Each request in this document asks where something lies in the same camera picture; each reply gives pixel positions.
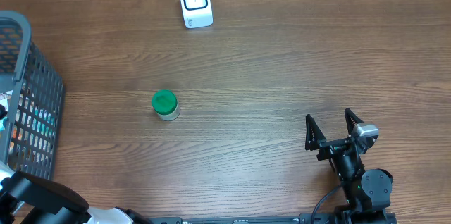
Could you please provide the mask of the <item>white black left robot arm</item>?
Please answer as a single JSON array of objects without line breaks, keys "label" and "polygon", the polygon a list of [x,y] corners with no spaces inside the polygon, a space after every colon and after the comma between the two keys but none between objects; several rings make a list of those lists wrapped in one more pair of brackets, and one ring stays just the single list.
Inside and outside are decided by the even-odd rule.
[{"label": "white black left robot arm", "polygon": [[1,222],[13,223],[23,204],[32,210],[23,223],[108,224],[147,223],[150,219],[130,209],[91,207],[77,192],[60,183],[1,164]]}]

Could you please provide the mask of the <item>green lid clear jar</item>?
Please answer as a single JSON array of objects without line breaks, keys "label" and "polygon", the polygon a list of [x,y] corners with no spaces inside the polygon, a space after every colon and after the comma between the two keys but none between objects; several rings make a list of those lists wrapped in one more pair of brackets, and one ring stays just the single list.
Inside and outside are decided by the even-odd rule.
[{"label": "green lid clear jar", "polygon": [[168,89],[160,89],[152,97],[152,107],[164,121],[175,120],[180,115],[180,105],[176,95]]}]

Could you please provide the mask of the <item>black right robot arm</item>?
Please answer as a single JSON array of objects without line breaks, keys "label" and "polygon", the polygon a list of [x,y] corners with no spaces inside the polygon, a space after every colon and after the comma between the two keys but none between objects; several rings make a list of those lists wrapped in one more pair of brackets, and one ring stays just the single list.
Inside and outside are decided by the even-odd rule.
[{"label": "black right robot arm", "polygon": [[[339,185],[333,188],[315,205],[314,210],[300,221],[319,223],[396,223],[394,213],[386,209],[391,205],[393,176],[384,169],[366,170],[361,155],[365,154],[379,137],[379,129],[366,123],[350,108],[345,109],[347,136],[328,141],[311,115],[306,115],[307,151],[318,151],[320,161],[327,160],[338,176]],[[318,210],[327,198],[338,190],[344,192],[346,204],[336,206],[334,212],[320,217]]]}]

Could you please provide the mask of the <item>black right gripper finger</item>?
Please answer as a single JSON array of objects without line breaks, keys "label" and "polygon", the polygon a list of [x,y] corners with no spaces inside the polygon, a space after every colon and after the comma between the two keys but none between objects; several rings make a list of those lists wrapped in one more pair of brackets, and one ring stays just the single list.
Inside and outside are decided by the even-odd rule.
[{"label": "black right gripper finger", "polygon": [[352,134],[352,131],[357,124],[364,122],[350,108],[345,109],[345,120],[346,120],[347,131],[348,131],[349,135]]},{"label": "black right gripper finger", "polygon": [[317,150],[326,142],[326,138],[310,114],[306,115],[306,150]]}]

